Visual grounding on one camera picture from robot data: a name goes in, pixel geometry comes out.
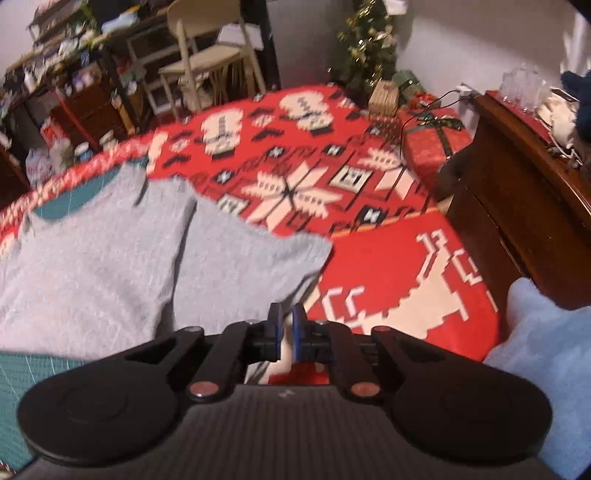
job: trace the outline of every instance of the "round black pad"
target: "round black pad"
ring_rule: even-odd
[[[469,463],[510,463],[537,453],[552,420],[537,387],[484,365],[430,367],[409,375],[391,401],[395,424],[410,442]]]
[[[105,466],[156,443],[176,414],[155,366],[114,359],[37,384],[21,400],[18,423],[29,447],[51,462]]]

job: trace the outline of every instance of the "green ribbon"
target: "green ribbon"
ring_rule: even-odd
[[[460,119],[453,118],[449,115],[438,117],[431,112],[424,112],[417,115],[417,126],[408,130],[407,135],[419,130],[424,130],[425,128],[434,128],[441,142],[441,146],[443,147],[443,152],[445,153],[446,158],[449,159],[453,155],[453,150],[443,127],[451,128],[458,132],[465,129],[464,124]]]
[[[414,79],[408,79],[406,82],[404,82],[403,84],[401,84],[398,87],[398,91],[400,93],[402,93],[403,91],[405,91],[408,87],[410,87],[411,85],[416,85],[418,82],[415,82]]]

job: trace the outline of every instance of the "christmas tree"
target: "christmas tree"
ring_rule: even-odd
[[[367,99],[378,81],[392,78],[396,71],[392,21],[382,0],[365,0],[355,16],[347,19],[330,69],[335,82]]]

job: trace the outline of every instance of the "white chair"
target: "white chair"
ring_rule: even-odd
[[[176,120],[179,120],[179,115],[167,81],[169,76],[186,76],[189,88],[194,94],[198,112],[201,111],[201,106],[197,95],[195,75],[221,69],[236,61],[248,63],[254,73],[259,91],[261,93],[267,92],[251,39],[240,15],[240,0],[176,0],[168,8],[167,21],[170,33],[178,41],[181,60],[162,67],[158,73],[162,78],[164,90]],[[189,54],[188,38],[213,33],[224,25],[234,22],[238,22],[240,25],[245,39],[244,46],[215,44],[193,55]]]

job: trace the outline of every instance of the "red box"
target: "red box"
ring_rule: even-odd
[[[398,110],[404,160],[430,190],[437,186],[437,173],[456,152],[472,143],[472,137],[451,108],[428,112]]]
[[[68,138],[60,124],[50,116],[46,118],[43,126],[40,128],[40,133],[47,144],[47,148],[53,147],[58,140]]]

